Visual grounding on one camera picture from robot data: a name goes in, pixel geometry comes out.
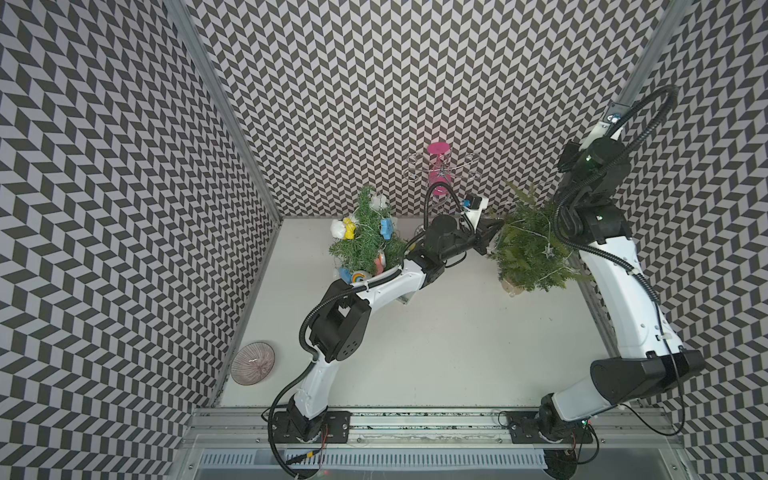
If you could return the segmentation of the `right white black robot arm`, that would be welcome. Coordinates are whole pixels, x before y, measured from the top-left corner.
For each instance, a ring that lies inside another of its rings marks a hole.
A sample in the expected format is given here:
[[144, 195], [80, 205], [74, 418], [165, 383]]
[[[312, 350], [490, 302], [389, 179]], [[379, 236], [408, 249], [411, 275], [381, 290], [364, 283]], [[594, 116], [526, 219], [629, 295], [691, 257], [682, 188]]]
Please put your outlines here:
[[613, 323], [618, 354], [591, 363], [588, 375], [543, 397], [536, 415], [540, 437], [558, 443], [578, 423], [626, 401], [650, 398], [701, 374], [701, 352], [687, 349], [667, 322], [644, 275], [632, 230], [613, 196], [631, 171], [631, 156], [677, 104], [679, 90], [662, 86], [617, 120], [599, 123], [563, 148], [563, 177], [553, 197], [552, 231], [578, 252], [593, 275]]

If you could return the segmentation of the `clear battery box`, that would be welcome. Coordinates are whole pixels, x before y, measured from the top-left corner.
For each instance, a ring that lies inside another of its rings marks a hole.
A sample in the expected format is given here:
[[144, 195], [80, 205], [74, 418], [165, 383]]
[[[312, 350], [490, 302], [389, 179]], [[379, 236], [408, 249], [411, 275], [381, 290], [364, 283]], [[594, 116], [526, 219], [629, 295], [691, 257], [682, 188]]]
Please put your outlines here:
[[407, 305], [417, 292], [418, 292], [418, 289], [403, 293], [402, 295], [399, 295], [397, 297], [397, 300], [403, 305]]

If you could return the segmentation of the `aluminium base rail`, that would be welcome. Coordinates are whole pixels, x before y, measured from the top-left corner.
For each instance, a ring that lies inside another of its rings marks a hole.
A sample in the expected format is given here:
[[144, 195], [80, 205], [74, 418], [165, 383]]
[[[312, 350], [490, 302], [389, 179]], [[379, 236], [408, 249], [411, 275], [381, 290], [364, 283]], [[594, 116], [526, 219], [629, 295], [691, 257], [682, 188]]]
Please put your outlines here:
[[526, 409], [343, 407], [307, 443], [261, 408], [196, 412], [172, 479], [694, 479], [658, 409], [614, 410], [548, 442]]

